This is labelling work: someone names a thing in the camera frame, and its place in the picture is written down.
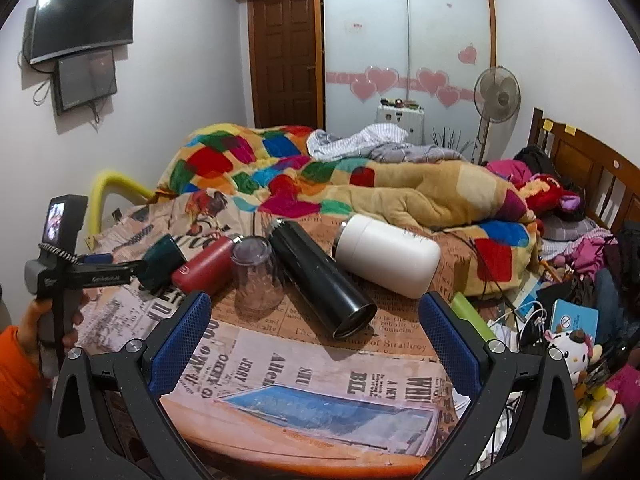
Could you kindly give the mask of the orange left sleeve forearm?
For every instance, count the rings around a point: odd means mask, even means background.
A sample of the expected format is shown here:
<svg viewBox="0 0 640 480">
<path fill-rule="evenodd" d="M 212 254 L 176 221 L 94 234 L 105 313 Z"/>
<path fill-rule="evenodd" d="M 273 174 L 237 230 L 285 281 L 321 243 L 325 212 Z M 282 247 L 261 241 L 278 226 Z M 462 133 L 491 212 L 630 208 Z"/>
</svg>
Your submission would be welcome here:
<svg viewBox="0 0 640 480">
<path fill-rule="evenodd" d="M 1 334 L 1 441 L 12 451 L 27 442 L 46 382 L 17 338 L 18 327 L 9 326 Z"/>
</svg>

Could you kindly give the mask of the person's left hand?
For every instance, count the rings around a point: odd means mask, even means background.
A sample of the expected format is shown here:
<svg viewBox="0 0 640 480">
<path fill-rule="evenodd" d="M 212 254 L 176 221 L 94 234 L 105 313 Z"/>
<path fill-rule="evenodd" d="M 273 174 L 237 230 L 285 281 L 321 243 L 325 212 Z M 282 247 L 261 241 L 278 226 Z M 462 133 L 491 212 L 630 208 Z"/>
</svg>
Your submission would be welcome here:
<svg viewBox="0 0 640 480">
<path fill-rule="evenodd" d="M 84 315 L 81 313 L 81 309 L 85 307 L 86 304 L 88 304 L 89 299 L 90 298 L 85 292 L 81 293 L 79 307 L 78 309 L 76 309 L 72 317 L 74 325 L 80 325 L 84 320 Z M 20 344 L 24 355 L 35 366 L 39 366 L 40 364 L 38 344 L 38 327 L 40 318 L 43 318 L 51 310 L 51 299 L 32 300 L 32 302 L 28 305 L 16 332 L 17 341 Z M 77 344 L 77 341 L 78 331 L 76 330 L 76 328 L 72 328 L 70 332 L 66 333 L 63 337 L 65 350 L 73 348 L 73 346 Z"/>
</svg>

